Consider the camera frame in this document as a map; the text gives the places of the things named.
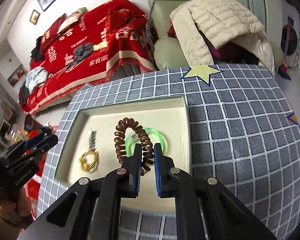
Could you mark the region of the person's right hand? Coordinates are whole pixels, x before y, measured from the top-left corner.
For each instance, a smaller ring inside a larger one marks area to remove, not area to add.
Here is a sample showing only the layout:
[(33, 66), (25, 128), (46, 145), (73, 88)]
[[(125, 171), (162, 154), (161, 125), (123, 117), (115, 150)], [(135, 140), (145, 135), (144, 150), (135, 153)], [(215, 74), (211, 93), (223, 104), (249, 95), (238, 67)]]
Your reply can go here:
[(33, 222), (31, 204), (25, 189), (19, 190), (16, 203), (2, 197), (0, 200), (0, 229), (26, 229)]

